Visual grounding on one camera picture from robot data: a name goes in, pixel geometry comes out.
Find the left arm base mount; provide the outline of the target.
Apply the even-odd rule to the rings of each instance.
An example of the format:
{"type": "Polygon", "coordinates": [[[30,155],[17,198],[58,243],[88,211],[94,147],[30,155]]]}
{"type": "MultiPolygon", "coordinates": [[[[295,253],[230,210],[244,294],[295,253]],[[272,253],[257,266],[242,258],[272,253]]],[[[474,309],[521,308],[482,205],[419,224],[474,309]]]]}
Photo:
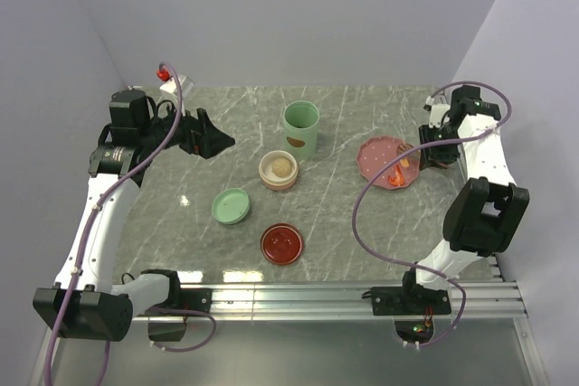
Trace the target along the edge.
{"type": "Polygon", "coordinates": [[[209,314],[212,289],[188,288],[181,290],[180,301],[161,310],[147,310],[147,335],[156,343],[192,345],[203,340],[212,330],[212,322],[203,315],[179,315],[174,310],[198,311],[209,314]]]}

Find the red shrimp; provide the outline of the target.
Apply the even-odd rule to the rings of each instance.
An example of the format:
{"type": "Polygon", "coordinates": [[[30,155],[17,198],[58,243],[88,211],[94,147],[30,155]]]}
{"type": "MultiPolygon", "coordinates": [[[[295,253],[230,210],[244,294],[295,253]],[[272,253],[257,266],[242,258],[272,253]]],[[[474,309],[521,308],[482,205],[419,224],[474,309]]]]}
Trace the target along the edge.
{"type": "Polygon", "coordinates": [[[399,165],[394,167],[394,174],[388,176],[388,183],[393,187],[403,187],[406,185],[405,178],[399,165]]]}

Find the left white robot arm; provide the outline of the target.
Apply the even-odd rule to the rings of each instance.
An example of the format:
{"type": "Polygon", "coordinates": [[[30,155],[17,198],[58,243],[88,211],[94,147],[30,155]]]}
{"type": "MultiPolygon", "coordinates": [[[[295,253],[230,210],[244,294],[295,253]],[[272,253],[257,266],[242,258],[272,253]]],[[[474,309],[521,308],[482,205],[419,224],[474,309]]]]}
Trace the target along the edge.
{"type": "Polygon", "coordinates": [[[235,140],[203,108],[178,112],[171,103],[164,117],[158,109],[142,90],[111,97],[110,122],[90,155],[87,201],[71,251],[52,286],[37,288],[33,297],[34,310],[60,337],[119,342],[133,317],[151,306],[161,315],[182,307],[173,270],[147,269],[134,281],[114,284],[120,235],[157,148],[177,146],[210,159],[235,140]]]}

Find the stacked cream pink bowl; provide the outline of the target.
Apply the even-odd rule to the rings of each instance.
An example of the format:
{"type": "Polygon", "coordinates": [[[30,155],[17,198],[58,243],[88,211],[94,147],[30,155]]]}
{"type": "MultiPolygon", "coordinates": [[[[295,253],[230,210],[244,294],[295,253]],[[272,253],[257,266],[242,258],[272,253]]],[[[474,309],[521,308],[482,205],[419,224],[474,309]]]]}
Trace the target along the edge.
{"type": "Polygon", "coordinates": [[[296,183],[299,166],[290,153],[274,150],[261,159],[258,171],[267,188],[272,191],[285,191],[296,183]]]}

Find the green tin canister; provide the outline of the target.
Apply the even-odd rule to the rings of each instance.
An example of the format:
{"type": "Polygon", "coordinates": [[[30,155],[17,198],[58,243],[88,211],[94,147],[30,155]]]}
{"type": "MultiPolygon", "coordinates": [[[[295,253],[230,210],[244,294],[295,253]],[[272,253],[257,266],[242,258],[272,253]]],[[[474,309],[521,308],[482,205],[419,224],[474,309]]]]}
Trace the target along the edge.
{"type": "Polygon", "coordinates": [[[316,153],[319,121],[319,110],[309,101],[295,101],[285,108],[284,146],[297,160],[310,159],[316,153]],[[308,128],[294,128],[291,123],[307,124],[308,128]]]}

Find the green round lid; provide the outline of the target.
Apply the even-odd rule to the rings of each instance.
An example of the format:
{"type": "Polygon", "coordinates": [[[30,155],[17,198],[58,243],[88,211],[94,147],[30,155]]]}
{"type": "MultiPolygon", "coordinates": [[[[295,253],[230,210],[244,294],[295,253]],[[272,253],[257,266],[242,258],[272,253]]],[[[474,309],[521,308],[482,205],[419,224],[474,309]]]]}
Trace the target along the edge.
{"type": "Polygon", "coordinates": [[[221,224],[233,225],[242,221],[250,208],[249,195],[241,188],[231,188],[215,197],[212,215],[221,224]]]}

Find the pink dotted plate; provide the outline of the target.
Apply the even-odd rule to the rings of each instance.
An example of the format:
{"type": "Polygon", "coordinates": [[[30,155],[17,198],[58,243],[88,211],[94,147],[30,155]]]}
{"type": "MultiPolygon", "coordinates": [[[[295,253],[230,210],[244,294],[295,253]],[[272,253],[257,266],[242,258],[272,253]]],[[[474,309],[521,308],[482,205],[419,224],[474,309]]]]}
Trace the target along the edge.
{"type": "MultiPolygon", "coordinates": [[[[412,145],[396,137],[382,136],[370,138],[362,144],[358,150],[356,162],[359,172],[366,180],[371,180],[379,170],[412,148],[412,145]]],[[[409,160],[410,166],[408,168],[402,166],[401,158],[381,174],[374,182],[374,185],[392,191],[406,188],[413,183],[420,174],[420,153],[414,152],[404,158],[409,160]],[[388,176],[394,174],[394,167],[396,165],[400,166],[405,178],[406,185],[403,187],[393,187],[388,183],[388,176]]]]}

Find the red round lid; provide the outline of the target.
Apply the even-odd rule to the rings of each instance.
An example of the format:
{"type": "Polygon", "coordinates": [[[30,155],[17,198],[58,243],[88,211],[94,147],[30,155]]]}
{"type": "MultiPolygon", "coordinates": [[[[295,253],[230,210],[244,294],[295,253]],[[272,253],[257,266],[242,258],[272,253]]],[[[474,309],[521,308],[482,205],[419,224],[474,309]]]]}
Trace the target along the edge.
{"type": "Polygon", "coordinates": [[[261,253],[271,264],[288,266],[296,262],[304,250],[304,240],[299,230],[280,222],[267,228],[260,239],[261,253]]]}

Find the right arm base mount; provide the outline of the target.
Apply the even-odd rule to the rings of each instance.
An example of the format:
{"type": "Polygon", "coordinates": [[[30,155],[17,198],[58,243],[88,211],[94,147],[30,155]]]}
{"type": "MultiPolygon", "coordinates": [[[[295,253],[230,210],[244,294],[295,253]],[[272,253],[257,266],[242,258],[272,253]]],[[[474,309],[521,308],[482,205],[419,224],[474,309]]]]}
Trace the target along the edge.
{"type": "Polygon", "coordinates": [[[394,330],[404,344],[421,346],[432,341],[434,317],[452,311],[445,290],[419,290],[417,294],[402,287],[371,287],[362,299],[371,302],[373,316],[394,318],[394,330]]]}

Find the beige steamed bun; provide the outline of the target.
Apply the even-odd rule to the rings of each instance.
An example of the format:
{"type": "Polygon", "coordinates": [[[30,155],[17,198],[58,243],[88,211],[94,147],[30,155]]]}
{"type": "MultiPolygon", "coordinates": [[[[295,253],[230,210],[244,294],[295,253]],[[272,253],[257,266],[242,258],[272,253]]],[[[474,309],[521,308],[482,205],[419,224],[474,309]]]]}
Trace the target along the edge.
{"type": "Polygon", "coordinates": [[[271,163],[271,171],[279,178],[286,178],[290,176],[293,171],[292,163],[285,157],[276,158],[271,163]]]}

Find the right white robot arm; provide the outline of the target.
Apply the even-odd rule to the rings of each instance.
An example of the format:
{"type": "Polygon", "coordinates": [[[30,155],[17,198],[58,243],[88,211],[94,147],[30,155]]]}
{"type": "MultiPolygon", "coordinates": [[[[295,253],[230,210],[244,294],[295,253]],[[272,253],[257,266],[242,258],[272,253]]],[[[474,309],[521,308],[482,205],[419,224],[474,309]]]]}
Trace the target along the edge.
{"type": "Polygon", "coordinates": [[[442,239],[403,276],[402,308],[417,314],[441,298],[449,281],[481,258],[507,249],[530,202],[508,169],[501,127],[509,119],[483,100],[487,85],[459,81],[449,103],[427,99],[429,122],[419,128],[421,169],[464,164],[465,184],[446,212],[442,239]]]}

